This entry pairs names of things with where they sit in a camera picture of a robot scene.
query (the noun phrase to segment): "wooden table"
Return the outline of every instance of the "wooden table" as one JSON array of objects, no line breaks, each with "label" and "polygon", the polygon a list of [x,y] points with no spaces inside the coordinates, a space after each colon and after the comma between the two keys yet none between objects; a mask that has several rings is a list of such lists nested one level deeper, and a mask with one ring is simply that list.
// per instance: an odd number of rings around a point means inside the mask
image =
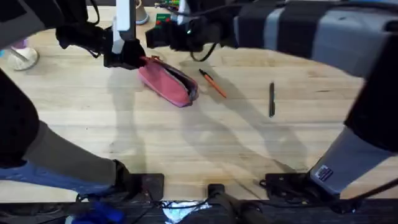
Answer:
[{"label": "wooden table", "polygon": [[[113,7],[100,7],[101,25]],[[147,8],[154,26],[156,12]],[[96,18],[90,9],[90,18]],[[31,98],[40,118],[61,136],[131,172],[165,175],[164,199],[203,199],[210,183],[237,198],[266,198],[256,184],[265,173],[306,172],[342,130],[362,80],[308,60],[267,50],[218,49],[205,63],[186,52],[146,49],[180,68],[200,86],[193,106],[177,108],[144,87],[136,71],[108,69],[85,50],[62,50],[54,30],[30,38],[41,54],[27,72],[1,67]],[[227,92],[222,98],[198,73],[202,68]],[[268,117],[269,84],[276,114]],[[382,163],[344,192],[357,195],[396,177],[397,159]],[[378,197],[397,197],[390,190]],[[75,193],[18,182],[0,182],[0,202],[72,201]]]}]

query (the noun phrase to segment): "black mount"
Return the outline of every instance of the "black mount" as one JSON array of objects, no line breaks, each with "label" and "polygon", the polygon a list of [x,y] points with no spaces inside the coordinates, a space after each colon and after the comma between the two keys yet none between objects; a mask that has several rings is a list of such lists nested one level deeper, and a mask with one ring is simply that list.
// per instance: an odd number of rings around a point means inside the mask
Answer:
[{"label": "black mount", "polygon": [[309,173],[266,174],[260,186],[267,191],[269,200],[278,204],[325,204],[339,214],[354,213],[361,202],[333,203],[340,195],[332,195],[311,181]]}]

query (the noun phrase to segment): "black cable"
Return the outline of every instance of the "black cable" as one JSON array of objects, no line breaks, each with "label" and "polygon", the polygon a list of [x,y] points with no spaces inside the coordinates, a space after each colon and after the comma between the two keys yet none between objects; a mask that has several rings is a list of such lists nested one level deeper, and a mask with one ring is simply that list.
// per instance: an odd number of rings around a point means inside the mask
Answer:
[{"label": "black cable", "polygon": [[50,222],[55,221],[55,220],[60,220],[60,219],[62,219],[62,218],[67,218],[68,216],[69,216],[69,215],[64,215],[64,216],[61,216],[61,217],[58,217],[58,218],[53,218],[53,219],[51,219],[51,220],[47,220],[47,221],[40,222],[40,223],[37,223],[37,224],[50,223]]},{"label": "black cable", "polygon": [[211,199],[211,197],[207,198],[206,200],[196,204],[196,205],[189,205],[189,206],[182,206],[182,207],[169,207],[167,206],[160,206],[161,208],[166,208],[166,209],[186,209],[186,208],[195,208],[195,207],[199,207],[202,206],[204,204],[206,204],[209,200]]},{"label": "black cable", "polygon": [[224,6],[218,6],[218,7],[214,7],[212,9],[208,9],[205,11],[200,11],[200,12],[194,12],[194,13],[184,13],[184,12],[178,12],[176,10],[171,9],[171,6],[169,6],[168,4],[158,4],[157,6],[162,7],[166,10],[168,10],[169,12],[178,15],[178,16],[186,16],[186,17],[198,17],[198,16],[203,16],[205,14],[209,14],[215,11],[219,11],[221,9],[226,9],[229,7],[243,7],[243,6],[247,6],[248,4],[252,4],[252,3],[234,3],[234,4],[227,4]]},{"label": "black cable", "polygon": [[[200,12],[194,12],[194,13],[184,13],[184,12],[178,12],[176,10],[173,10],[171,6],[168,4],[158,4],[157,6],[162,7],[169,12],[178,15],[178,16],[186,16],[186,17],[199,17],[199,16],[204,16],[206,14],[212,13],[219,11],[221,9],[226,9],[229,7],[243,7],[247,6],[248,4],[252,3],[235,3],[235,4],[227,4],[224,6],[218,6],[214,7],[212,9],[208,9],[205,11],[200,11]],[[330,3],[330,7],[361,7],[361,8],[371,8],[371,9],[382,9],[385,11],[390,11],[393,13],[398,14],[398,7],[395,4],[392,3],[386,3],[386,2],[333,2]],[[278,1],[275,4],[275,8],[279,7],[284,7],[286,6],[287,3],[285,1]]]},{"label": "black cable", "polygon": [[97,21],[94,22],[94,25],[98,25],[100,23],[100,11],[98,10],[98,5],[97,2],[95,0],[90,0],[91,5],[93,5],[93,8],[95,10],[95,13],[97,13]]},{"label": "black cable", "polygon": [[202,59],[197,59],[197,58],[194,56],[193,52],[191,51],[191,52],[190,52],[191,58],[192,58],[194,61],[196,61],[196,62],[204,62],[204,61],[207,60],[207,59],[210,57],[210,55],[213,53],[213,51],[214,51],[214,49],[216,48],[217,44],[218,44],[218,43],[213,43],[213,45],[211,46],[209,52],[207,52],[207,54],[206,54]]}]

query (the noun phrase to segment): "pink pouch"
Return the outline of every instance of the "pink pouch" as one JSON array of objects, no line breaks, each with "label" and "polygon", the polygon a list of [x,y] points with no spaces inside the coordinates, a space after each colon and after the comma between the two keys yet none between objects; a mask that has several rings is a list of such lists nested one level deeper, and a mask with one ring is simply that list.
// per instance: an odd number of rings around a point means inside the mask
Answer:
[{"label": "pink pouch", "polygon": [[192,78],[154,57],[143,59],[146,65],[138,70],[139,78],[160,96],[178,107],[190,106],[198,98],[198,84]]}]

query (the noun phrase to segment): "pen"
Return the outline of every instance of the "pen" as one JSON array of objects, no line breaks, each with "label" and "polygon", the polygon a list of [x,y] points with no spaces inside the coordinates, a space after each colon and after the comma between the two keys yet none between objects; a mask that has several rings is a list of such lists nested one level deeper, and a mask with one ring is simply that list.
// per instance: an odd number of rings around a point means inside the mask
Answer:
[{"label": "pen", "polygon": [[269,85],[269,117],[275,115],[275,84],[272,82]]},{"label": "pen", "polygon": [[202,69],[199,69],[199,72],[201,73],[201,75],[203,75],[203,77],[205,77],[205,79],[217,90],[217,92],[223,96],[224,98],[226,98],[226,93],[214,82],[213,78],[211,76],[209,76],[209,74],[207,74],[205,71],[203,71]]}]

